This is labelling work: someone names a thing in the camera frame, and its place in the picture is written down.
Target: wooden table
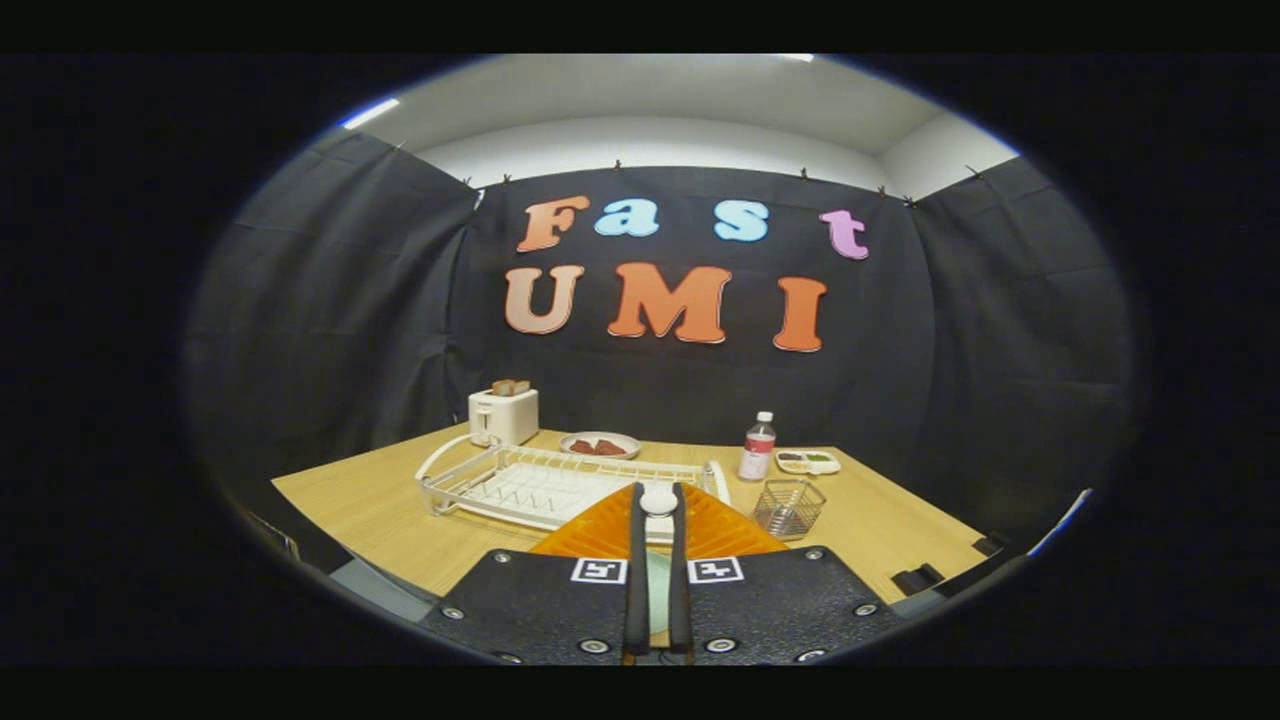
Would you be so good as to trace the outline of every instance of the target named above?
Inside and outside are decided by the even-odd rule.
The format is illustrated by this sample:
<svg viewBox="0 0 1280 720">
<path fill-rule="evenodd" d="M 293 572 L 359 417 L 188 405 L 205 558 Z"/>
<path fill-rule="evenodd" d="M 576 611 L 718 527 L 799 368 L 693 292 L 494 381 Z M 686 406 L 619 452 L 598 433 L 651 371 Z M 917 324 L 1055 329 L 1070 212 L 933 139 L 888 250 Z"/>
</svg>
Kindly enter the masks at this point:
<svg viewBox="0 0 1280 720">
<path fill-rule="evenodd" d="M 436 430 L 273 480 L 303 515 L 365 560 L 435 594 L 444 596 L 489 551 L 527 551 L 545 538 L 538 530 L 454 510 L 434 516 L 413 474 L 445 442 L 468 432 L 466 424 Z M 525 446 L 559 450 L 567 433 L 543 429 Z M 732 505 L 750 515 L 762 483 L 737 479 L 741 447 L 644 442 L 639 461 L 721 464 Z M 902 592 L 892 577 L 928 562 L 946 578 L 980 562 L 973 548 L 982 534 L 911 495 L 835 447 L 818 447 L 840 459 L 842 469 L 814 484 L 827 496 L 808 536 L 790 547 L 823 544 L 836 552 L 884 602 Z M 461 442 L 443 454 L 433 473 L 481 452 Z M 771 464 L 769 478 L 799 477 Z"/>
</svg>

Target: black curtain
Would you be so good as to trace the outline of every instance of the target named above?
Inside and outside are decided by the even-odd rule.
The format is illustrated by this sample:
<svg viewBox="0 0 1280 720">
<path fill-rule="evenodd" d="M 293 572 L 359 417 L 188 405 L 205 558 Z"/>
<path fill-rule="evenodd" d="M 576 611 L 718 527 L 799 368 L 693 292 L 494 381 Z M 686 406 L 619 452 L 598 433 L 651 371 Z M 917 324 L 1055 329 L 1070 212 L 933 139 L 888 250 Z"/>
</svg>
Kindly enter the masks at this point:
<svg viewBox="0 0 1280 720">
<path fill-rule="evenodd" d="M 191 436 L 323 569 L 344 553 L 270 479 L 453 423 L 448 287 L 476 197 L 337 133 L 253 195 L 207 260 L 184 343 Z"/>
<path fill-rule="evenodd" d="M 1137 323 L 1097 232 L 1015 158 L 911 218 L 937 322 L 929 406 L 895 478 L 984 533 L 1036 543 L 1135 441 Z"/>
<path fill-rule="evenodd" d="M 553 247 L 517 252 L 531 205 L 588 196 Z M 527 378 L 540 420 L 643 439 L 737 445 L 772 410 L 782 445 L 836 445 L 983 533 L 1029 546 L 1098 487 L 1134 425 L 1130 306 L 1097 234 L 1015 159 L 916 206 L 750 170 L 626 168 L 477 192 L 360 133 L 276 174 L 209 260 L 187 336 L 193 437 L 215 475 L 302 543 L 343 559 L 270 486 L 466 419 L 466 396 Z M 602 234 L 609 202 L 645 199 L 659 228 Z M 769 210 L 764 237 L 714 232 L 723 200 Z M 864 260 L 819 219 L 864 224 Z M 695 266 L 732 273 L 717 345 L 616 337 L 623 263 L 668 288 Z M 506 273 L 580 265 L 572 313 L 548 334 L 507 323 Z M 817 352 L 776 347 L 777 281 L 827 287 Z"/>
</svg>

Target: water bottle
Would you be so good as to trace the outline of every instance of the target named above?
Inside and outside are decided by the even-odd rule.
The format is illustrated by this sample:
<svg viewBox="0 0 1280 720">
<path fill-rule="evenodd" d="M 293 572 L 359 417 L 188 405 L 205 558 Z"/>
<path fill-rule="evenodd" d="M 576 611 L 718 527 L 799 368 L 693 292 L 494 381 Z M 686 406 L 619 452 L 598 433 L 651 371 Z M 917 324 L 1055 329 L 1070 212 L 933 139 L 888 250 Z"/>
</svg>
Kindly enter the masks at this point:
<svg viewBox="0 0 1280 720">
<path fill-rule="evenodd" d="M 773 413 L 758 413 L 755 420 L 755 425 L 746 430 L 742 462 L 737 466 L 737 477 L 749 483 L 758 483 L 768 474 L 773 443 L 778 439 L 778 433 L 769 425 Z"/>
</svg>

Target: white dish rack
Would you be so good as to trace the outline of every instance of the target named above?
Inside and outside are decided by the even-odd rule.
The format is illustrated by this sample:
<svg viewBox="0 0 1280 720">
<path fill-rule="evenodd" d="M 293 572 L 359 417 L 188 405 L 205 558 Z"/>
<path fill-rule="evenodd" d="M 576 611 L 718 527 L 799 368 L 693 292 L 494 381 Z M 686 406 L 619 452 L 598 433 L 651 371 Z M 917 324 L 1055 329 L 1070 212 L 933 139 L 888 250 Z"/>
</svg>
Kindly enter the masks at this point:
<svg viewBox="0 0 1280 720">
<path fill-rule="evenodd" d="M 445 443 L 413 475 L 433 515 L 462 507 L 499 520 L 554 530 L 636 482 L 644 483 L 646 489 L 663 483 L 689 483 L 730 503 L 724 471 L 716 461 L 701 466 L 636 462 L 499 442 L 444 473 L 428 475 L 428 469 L 444 451 L 470 438 L 465 434 Z M 646 528 L 648 542 L 672 542 L 671 518 L 650 519 Z"/>
</svg>

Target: toaster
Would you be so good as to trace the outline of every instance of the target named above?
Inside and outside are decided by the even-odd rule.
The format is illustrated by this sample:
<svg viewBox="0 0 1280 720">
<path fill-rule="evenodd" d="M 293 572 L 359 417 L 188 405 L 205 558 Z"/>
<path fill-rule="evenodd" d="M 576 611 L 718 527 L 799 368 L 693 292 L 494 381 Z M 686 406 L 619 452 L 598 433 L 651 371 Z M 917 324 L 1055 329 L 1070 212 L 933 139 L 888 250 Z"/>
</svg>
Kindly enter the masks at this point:
<svg viewBox="0 0 1280 720">
<path fill-rule="evenodd" d="M 492 389 L 472 393 L 467 400 L 471 442 L 489 445 L 494 436 L 503 445 L 520 445 L 538 433 L 538 391 L 498 396 Z"/>
</svg>

